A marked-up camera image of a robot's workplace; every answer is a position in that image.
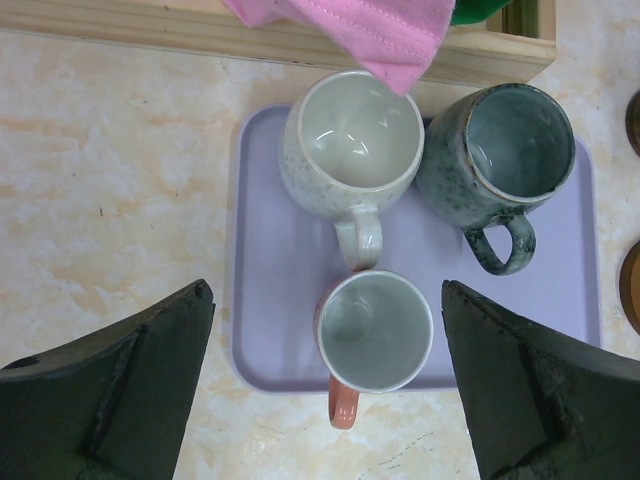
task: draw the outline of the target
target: mug rim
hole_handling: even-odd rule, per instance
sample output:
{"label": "mug rim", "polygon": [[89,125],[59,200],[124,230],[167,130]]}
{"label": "mug rim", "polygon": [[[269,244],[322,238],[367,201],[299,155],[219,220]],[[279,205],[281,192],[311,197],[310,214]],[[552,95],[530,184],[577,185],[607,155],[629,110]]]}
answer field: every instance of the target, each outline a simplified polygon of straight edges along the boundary
{"label": "mug rim", "polygon": [[[342,290],[344,287],[346,287],[349,283],[361,278],[361,277],[366,277],[366,276],[384,276],[384,277],[391,277],[394,278],[396,280],[401,281],[402,283],[404,283],[405,285],[407,285],[409,288],[411,288],[413,290],[413,292],[416,294],[416,296],[420,299],[420,302],[422,303],[425,312],[426,312],[426,317],[427,317],[427,323],[429,326],[429,335],[427,337],[427,345],[424,351],[424,355],[423,357],[420,359],[420,362],[418,364],[418,366],[411,372],[411,374],[409,374],[406,378],[404,378],[403,380],[396,382],[386,388],[363,388],[360,387],[358,385],[355,385],[351,382],[349,382],[348,380],[346,380],[342,375],[340,375],[331,365],[331,362],[329,362],[329,359],[327,358],[327,354],[325,352],[324,349],[324,342],[322,340],[322,324],[324,323],[324,314],[326,312],[326,309],[330,303],[330,301],[335,297],[335,295]],[[418,373],[420,373],[420,371],[424,368],[425,364],[427,363],[427,359],[429,358],[429,355],[431,354],[431,347],[433,346],[433,337],[434,337],[434,332],[433,332],[433,314],[431,313],[431,307],[429,306],[429,302],[427,302],[427,299],[425,298],[424,294],[420,291],[420,289],[408,278],[395,273],[395,272],[391,272],[389,270],[380,270],[380,269],[375,269],[375,270],[363,270],[361,272],[356,272],[350,276],[348,276],[347,278],[345,278],[344,280],[340,281],[339,283],[337,283],[336,285],[334,285],[333,287],[331,287],[331,290],[329,292],[328,295],[326,295],[323,299],[322,299],[322,308],[320,308],[320,310],[318,310],[316,312],[316,317],[317,317],[317,324],[315,325],[315,337],[316,337],[316,342],[318,344],[318,350],[320,350],[320,356],[322,357],[322,361],[324,362],[324,364],[326,365],[326,367],[329,369],[329,372],[331,373],[331,375],[333,375],[340,383],[342,383],[343,385],[346,385],[347,387],[356,390],[360,393],[387,393],[387,392],[393,392],[395,390],[398,390],[402,387],[404,387],[405,385],[407,385],[409,382],[411,382],[411,380],[413,380],[416,375],[418,375]]]}
{"label": "mug rim", "polygon": [[[473,118],[473,114],[475,113],[476,107],[487,96],[497,91],[503,90],[505,88],[533,90],[534,92],[546,97],[546,99],[549,100],[549,102],[553,105],[553,108],[555,108],[555,110],[560,114],[560,116],[562,117],[562,119],[564,120],[565,124],[569,129],[568,134],[570,137],[570,141],[569,141],[568,153],[571,160],[567,163],[567,168],[564,174],[560,178],[560,181],[556,183],[556,185],[551,190],[549,190],[548,192],[542,193],[540,195],[536,195],[534,197],[521,197],[519,195],[512,195],[496,187],[480,171],[480,169],[476,165],[476,162],[474,162],[473,160],[473,156],[471,155],[471,152],[469,151],[469,128],[471,126],[471,120]],[[467,114],[467,117],[464,120],[464,127],[462,129],[462,144],[464,148],[465,158],[467,160],[467,164],[469,165],[469,168],[471,168],[471,171],[478,178],[478,180],[480,180],[480,182],[485,188],[487,188],[490,192],[492,192],[494,195],[497,195],[498,197],[504,198],[513,203],[520,203],[520,204],[526,204],[526,205],[536,204],[551,198],[569,179],[569,175],[571,175],[571,172],[573,171],[573,166],[575,164],[575,158],[576,158],[575,135],[573,134],[573,127],[571,126],[571,122],[569,121],[567,114],[565,113],[563,108],[560,106],[560,104],[551,95],[549,95],[547,92],[543,90],[540,90],[537,87],[534,87],[533,85],[528,85],[526,83],[501,83],[499,85],[494,85],[493,87],[489,87],[484,91],[482,91],[480,95],[478,95],[471,103],[471,106],[469,108],[469,113]]]}
{"label": "mug rim", "polygon": [[380,191],[384,191],[387,190],[389,188],[393,188],[399,184],[402,184],[408,177],[410,177],[411,175],[413,175],[417,170],[418,167],[420,166],[420,161],[422,160],[422,151],[424,149],[424,124],[422,121],[422,115],[420,114],[420,110],[418,109],[418,106],[416,105],[415,100],[413,100],[413,98],[411,97],[411,95],[407,94],[404,96],[399,96],[398,98],[404,98],[405,100],[407,100],[409,102],[409,105],[411,106],[413,112],[416,114],[416,118],[418,120],[418,145],[416,148],[416,153],[414,155],[413,160],[411,161],[411,164],[409,165],[409,167],[402,172],[402,175],[396,177],[395,179],[393,179],[392,181],[385,183],[383,185],[378,185],[376,187],[356,187],[353,185],[349,185],[347,183],[343,183],[339,180],[336,180],[335,178],[333,178],[331,175],[329,175],[327,172],[325,172],[322,168],[320,168],[320,165],[318,165],[316,163],[316,161],[313,159],[313,156],[309,153],[309,151],[307,150],[307,146],[304,143],[303,140],[303,136],[302,136],[302,119],[304,117],[305,114],[305,108],[307,106],[307,103],[309,103],[309,100],[311,99],[311,96],[320,89],[320,87],[324,86],[325,84],[333,81],[336,78],[339,77],[347,77],[347,76],[352,76],[352,75],[361,75],[361,76],[366,76],[366,77],[371,77],[371,78],[376,78],[374,75],[372,75],[371,73],[367,72],[366,70],[346,70],[346,71],[342,71],[342,72],[336,72],[336,73],[332,73],[331,75],[328,75],[326,77],[324,77],[323,79],[319,80],[318,82],[316,82],[302,97],[301,101],[300,101],[300,114],[297,116],[297,120],[296,120],[296,136],[298,137],[298,143],[300,144],[300,148],[302,149],[302,153],[304,154],[305,158],[309,161],[309,163],[311,164],[311,166],[313,167],[313,169],[323,178],[325,178],[326,180],[330,181],[331,183],[333,183],[334,185],[339,186],[340,188],[343,189],[347,189],[347,190],[351,190],[353,192],[358,192],[358,193],[372,193],[372,192],[380,192]]}

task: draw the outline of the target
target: small white mug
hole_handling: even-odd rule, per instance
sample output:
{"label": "small white mug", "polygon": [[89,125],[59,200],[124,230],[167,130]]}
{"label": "small white mug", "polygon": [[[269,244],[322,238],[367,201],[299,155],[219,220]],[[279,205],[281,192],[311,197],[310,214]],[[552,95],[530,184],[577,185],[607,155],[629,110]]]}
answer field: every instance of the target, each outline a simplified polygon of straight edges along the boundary
{"label": "small white mug", "polygon": [[280,141],[284,185],[306,211],[333,222],[352,270],[382,254],[378,213],[404,193],[422,157],[424,127],[410,96],[368,72],[330,75],[289,113]]}
{"label": "small white mug", "polygon": [[330,371],[329,420],[349,429],[361,392],[403,387],[422,370],[433,343],[424,296],[406,278],[385,270],[352,274],[318,302],[314,334]]}

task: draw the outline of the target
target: brown round object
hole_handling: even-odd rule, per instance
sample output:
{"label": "brown round object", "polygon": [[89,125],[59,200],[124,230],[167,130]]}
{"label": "brown round object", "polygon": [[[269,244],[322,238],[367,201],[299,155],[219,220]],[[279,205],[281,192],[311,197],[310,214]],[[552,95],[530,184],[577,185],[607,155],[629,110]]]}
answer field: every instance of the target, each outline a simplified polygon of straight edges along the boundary
{"label": "brown round object", "polygon": [[629,323],[640,334],[640,242],[633,246],[622,263],[620,300]]}
{"label": "brown round object", "polygon": [[627,106],[625,124],[631,146],[640,157],[640,90],[631,98]]}

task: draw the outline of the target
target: mug handle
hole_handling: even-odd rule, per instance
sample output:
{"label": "mug handle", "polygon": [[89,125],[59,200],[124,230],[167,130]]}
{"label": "mug handle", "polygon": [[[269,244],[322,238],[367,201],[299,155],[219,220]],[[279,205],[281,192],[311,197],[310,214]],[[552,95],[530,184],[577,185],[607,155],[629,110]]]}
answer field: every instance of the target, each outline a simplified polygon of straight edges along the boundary
{"label": "mug handle", "polygon": [[360,392],[341,383],[336,377],[329,377],[329,421],[333,428],[349,430],[353,427],[358,413]]}
{"label": "mug handle", "polygon": [[482,228],[463,229],[464,236],[476,259],[487,272],[493,275],[519,272],[533,257],[536,250],[536,234],[523,214],[502,217],[498,223],[507,227],[511,234],[511,255],[506,263],[502,263],[493,251]]}
{"label": "mug handle", "polygon": [[345,262],[354,272],[375,267],[383,243],[378,209],[356,207],[345,217],[333,224]]}

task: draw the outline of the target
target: orange mug handle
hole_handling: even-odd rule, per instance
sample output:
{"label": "orange mug handle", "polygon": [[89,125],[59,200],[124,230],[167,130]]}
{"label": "orange mug handle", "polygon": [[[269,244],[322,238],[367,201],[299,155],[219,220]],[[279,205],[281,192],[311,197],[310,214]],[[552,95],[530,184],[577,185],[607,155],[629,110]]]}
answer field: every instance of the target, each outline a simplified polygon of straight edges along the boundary
{"label": "orange mug handle", "polygon": [[347,387],[333,375],[329,377],[329,421],[333,428],[349,430],[358,413],[360,392]]}

